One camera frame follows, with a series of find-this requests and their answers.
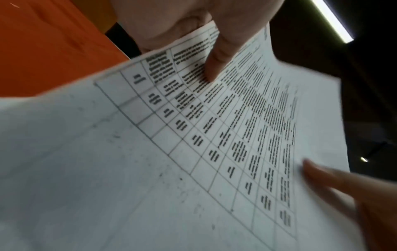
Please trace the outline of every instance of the paper sheet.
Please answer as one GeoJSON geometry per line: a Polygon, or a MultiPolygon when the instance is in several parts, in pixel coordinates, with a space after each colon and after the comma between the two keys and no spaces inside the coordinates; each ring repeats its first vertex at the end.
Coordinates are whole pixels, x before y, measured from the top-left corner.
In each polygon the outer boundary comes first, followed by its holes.
{"type": "Polygon", "coordinates": [[[217,35],[3,109],[1,250],[364,250],[299,173],[348,171],[338,80],[278,62],[267,27],[208,83],[217,35]]]}

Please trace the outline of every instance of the ceiling light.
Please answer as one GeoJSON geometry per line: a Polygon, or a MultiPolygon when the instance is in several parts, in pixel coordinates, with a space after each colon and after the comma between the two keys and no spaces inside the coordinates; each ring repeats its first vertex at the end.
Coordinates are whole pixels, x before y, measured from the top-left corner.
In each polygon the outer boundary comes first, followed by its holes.
{"type": "Polygon", "coordinates": [[[321,14],[325,17],[328,23],[332,26],[334,31],[338,34],[338,36],[343,40],[344,43],[350,43],[353,41],[352,36],[347,32],[347,30],[340,23],[335,14],[330,10],[328,5],[324,2],[324,0],[311,0],[317,9],[321,12],[321,14]]]}

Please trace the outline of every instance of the hand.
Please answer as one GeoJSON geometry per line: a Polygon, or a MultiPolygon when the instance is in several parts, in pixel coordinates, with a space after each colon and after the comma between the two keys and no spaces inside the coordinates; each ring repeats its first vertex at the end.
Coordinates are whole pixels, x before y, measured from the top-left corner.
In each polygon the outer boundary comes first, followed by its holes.
{"type": "Polygon", "coordinates": [[[219,37],[205,64],[215,80],[237,51],[276,14],[283,0],[110,0],[142,53],[166,46],[211,19],[219,37]]]}
{"type": "Polygon", "coordinates": [[[397,250],[397,184],[320,167],[303,161],[304,176],[312,183],[353,197],[369,250],[397,250]]]}

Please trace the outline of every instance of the fluorescent light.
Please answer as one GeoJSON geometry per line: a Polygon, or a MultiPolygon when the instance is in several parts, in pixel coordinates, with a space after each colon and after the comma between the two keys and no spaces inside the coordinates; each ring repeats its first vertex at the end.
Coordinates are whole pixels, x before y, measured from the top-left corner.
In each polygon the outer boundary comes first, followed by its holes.
{"type": "Polygon", "coordinates": [[[338,34],[338,36],[343,40],[344,43],[350,43],[353,41],[352,36],[347,32],[347,30],[343,27],[343,25],[339,22],[338,18],[335,14],[330,10],[328,5],[324,2],[324,0],[311,0],[317,9],[321,12],[321,14],[325,17],[328,23],[332,26],[334,31],[338,34]]]}

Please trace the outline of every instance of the table grid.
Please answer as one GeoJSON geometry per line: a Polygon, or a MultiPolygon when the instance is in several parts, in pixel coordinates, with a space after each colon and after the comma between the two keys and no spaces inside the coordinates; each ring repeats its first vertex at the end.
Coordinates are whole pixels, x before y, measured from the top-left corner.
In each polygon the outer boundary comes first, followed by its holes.
{"type": "Polygon", "coordinates": [[[275,77],[259,53],[258,38],[249,41],[229,67],[208,83],[203,64],[214,41],[197,46],[201,51],[189,58],[186,67],[175,63],[175,56],[186,53],[172,52],[177,45],[95,85],[227,212],[275,250],[279,233],[296,242],[294,191],[289,182],[297,91],[292,91],[295,96],[287,117],[290,84],[275,77]]]}

